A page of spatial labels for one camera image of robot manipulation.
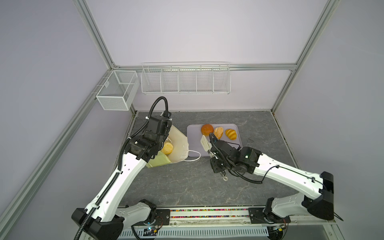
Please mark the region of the round pale scored bun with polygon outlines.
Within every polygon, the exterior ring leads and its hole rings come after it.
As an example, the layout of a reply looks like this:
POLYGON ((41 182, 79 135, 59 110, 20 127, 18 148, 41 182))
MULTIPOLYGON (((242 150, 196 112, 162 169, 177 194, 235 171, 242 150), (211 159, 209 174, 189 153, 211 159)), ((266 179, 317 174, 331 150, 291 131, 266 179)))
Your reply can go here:
POLYGON ((171 142, 165 142, 161 152, 165 155, 169 155, 173 152, 174 145, 171 142))

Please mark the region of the yellow fake bread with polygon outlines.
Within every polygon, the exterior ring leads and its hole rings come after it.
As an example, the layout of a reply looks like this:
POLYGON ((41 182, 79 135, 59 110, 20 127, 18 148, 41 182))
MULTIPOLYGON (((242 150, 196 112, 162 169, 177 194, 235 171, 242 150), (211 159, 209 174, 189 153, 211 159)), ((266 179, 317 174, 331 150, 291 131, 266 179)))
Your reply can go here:
POLYGON ((234 141, 237 139, 238 135, 237 135, 237 132, 234 130, 234 129, 227 129, 225 131, 225 134, 227 136, 227 138, 231 141, 234 141))

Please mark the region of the green paper gift bag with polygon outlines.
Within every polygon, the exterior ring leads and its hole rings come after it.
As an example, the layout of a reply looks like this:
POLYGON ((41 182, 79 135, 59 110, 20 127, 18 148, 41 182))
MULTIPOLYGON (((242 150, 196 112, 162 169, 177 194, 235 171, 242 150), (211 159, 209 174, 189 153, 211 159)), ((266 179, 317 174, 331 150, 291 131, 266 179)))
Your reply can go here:
POLYGON ((199 160, 202 156, 201 153, 189 149, 187 136, 185 136, 175 126, 171 127, 166 142, 171 142, 174 145, 173 152, 169 155, 165 155, 160 150, 157 156, 146 164, 147 168, 150 169, 179 162, 194 162, 199 160), (190 152, 197 153, 198 157, 193 160, 187 160, 190 152))

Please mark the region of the oval orange fake bread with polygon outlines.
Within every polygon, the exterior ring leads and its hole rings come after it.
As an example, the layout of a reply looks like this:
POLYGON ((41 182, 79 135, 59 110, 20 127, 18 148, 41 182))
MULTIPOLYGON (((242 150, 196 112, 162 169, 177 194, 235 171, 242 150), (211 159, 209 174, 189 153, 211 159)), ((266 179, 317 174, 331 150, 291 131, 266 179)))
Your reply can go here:
POLYGON ((214 135, 216 136, 217 139, 221 139, 224 134, 224 128, 223 127, 216 127, 214 129, 214 135))

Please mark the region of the round brown fake bun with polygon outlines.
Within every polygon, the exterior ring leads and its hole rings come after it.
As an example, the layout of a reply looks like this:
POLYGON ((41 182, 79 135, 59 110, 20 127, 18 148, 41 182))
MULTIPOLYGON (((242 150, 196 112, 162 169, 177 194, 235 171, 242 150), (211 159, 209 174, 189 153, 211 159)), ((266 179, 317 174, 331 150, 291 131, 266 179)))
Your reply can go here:
POLYGON ((201 133, 203 136, 208 137, 210 133, 214 132, 214 127, 210 124, 205 124, 201 127, 201 133))

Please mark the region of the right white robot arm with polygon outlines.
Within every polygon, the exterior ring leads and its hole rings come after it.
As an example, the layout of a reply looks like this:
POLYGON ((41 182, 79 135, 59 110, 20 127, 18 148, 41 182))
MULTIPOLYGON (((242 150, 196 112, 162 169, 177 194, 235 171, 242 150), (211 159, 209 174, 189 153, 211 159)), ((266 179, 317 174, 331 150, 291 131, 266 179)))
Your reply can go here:
POLYGON ((284 198, 269 198, 261 216, 261 223, 286 222, 291 215, 310 214, 332 221, 334 211, 334 176, 328 172, 310 173, 281 163, 267 154, 250 147, 234 148, 214 134, 202 137, 208 143, 211 168, 222 176, 226 172, 248 183, 261 185, 265 179, 274 180, 297 191, 284 198))

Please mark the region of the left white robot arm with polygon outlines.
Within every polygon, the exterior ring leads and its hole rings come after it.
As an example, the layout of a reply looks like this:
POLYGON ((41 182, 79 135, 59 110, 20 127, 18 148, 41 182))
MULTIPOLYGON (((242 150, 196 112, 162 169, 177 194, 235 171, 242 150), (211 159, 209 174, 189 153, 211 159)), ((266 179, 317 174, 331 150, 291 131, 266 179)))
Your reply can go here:
POLYGON ((168 100, 164 96, 158 97, 144 125, 123 143, 117 167, 106 184, 85 208, 73 212, 72 220, 79 227, 74 236, 76 240, 82 234, 95 240, 116 240, 127 227, 156 221, 157 207, 147 200, 123 208, 121 213, 118 207, 138 173, 163 148, 171 127, 168 100))

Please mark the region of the small white mesh basket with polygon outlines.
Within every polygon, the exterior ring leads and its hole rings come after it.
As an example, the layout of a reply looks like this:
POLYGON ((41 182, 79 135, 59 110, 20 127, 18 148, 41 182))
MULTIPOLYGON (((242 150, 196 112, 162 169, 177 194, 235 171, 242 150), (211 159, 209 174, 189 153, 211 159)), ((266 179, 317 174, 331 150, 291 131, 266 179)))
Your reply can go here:
POLYGON ((129 111, 140 83, 136 71, 111 71, 96 97, 105 111, 129 111))

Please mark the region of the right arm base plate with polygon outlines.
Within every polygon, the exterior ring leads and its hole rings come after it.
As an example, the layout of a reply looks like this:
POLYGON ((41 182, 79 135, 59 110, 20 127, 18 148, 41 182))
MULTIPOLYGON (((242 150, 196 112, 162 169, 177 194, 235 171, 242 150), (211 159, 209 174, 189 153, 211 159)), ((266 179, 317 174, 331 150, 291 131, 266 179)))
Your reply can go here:
POLYGON ((266 213, 265 208, 251 207, 248 208, 249 216, 252 224, 289 224, 290 217, 281 218, 273 213, 266 213))

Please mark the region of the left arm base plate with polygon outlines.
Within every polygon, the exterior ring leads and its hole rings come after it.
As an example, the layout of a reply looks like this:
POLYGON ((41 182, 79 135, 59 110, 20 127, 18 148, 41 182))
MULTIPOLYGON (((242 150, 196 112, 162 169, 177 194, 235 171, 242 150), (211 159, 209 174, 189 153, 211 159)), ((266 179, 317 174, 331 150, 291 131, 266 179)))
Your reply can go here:
POLYGON ((137 226, 168 226, 171 220, 170 209, 159 209, 156 210, 153 219, 146 220, 144 222, 137 223, 137 226))

